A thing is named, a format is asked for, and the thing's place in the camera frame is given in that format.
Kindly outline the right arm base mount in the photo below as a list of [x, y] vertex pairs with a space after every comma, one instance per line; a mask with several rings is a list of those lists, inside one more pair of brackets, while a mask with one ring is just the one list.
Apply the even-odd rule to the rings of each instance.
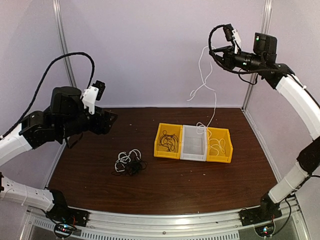
[[265, 239], [276, 232], [275, 220], [282, 216], [279, 208], [272, 210], [271, 213], [264, 214], [260, 206], [242, 208], [238, 214], [243, 227], [253, 226], [255, 233]]

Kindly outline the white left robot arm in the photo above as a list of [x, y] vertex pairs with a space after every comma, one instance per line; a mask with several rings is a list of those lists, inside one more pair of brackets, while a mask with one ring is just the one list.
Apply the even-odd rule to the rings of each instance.
[[[0, 140], [0, 164], [46, 143], [62, 144], [69, 137], [87, 131], [96, 135], [109, 133], [118, 116], [95, 105], [103, 91], [104, 87], [97, 85], [89, 86], [84, 92], [71, 86], [54, 88], [47, 109], [24, 116]], [[52, 212], [61, 222], [72, 218], [62, 192], [34, 188], [4, 175], [0, 176], [0, 199]]]

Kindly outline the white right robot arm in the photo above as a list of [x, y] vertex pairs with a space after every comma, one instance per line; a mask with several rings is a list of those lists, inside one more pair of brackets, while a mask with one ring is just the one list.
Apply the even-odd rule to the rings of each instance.
[[299, 153], [292, 169], [261, 198], [256, 216], [266, 221], [277, 211], [280, 202], [297, 191], [320, 166], [320, 105], [286, 64], [276, 62], [276, 37], [255, 33], [252, 53], [240, 49], [235, 34], [227, 32], [225, 37], [231, 45], [216, 49], [208, 45], [208, 53], [217, 65], [238, 75], [260, 75], [289, 102], [312, 138], [312, 142]]

